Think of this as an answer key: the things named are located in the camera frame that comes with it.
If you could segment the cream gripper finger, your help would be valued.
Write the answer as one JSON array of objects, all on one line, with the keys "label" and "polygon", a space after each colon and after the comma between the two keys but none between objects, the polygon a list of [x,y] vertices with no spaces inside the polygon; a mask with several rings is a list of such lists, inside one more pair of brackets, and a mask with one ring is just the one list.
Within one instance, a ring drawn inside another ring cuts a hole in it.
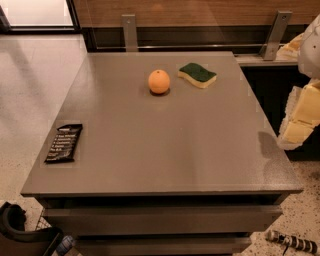
[{"label": "cream gripper finger", "polygon": [[303,34],[294,37],[289,43],[282,46],[276,54],[277,60],[294,60],[298,58],[298,51],[302,41]]},{"label": "cream gripper finger", "polygon": [[311,79],[303,88],[294,86],[289,93],[285,117],[279,128],[277,144],[284,150],[303,145],[320,124],[320,80]]}]

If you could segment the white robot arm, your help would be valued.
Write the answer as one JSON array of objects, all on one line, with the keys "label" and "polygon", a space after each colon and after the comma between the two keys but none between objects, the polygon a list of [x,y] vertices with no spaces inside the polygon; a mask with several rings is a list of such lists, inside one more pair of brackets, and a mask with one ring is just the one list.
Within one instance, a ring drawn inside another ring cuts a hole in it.
[{"label": "white robot arm", "polygon": [[294,86],[289,93],[279,128],[278,146],[294,150],[320,124],[320,15],[285,48],[297,49],[298,70],[310,78],[303,88]]}]

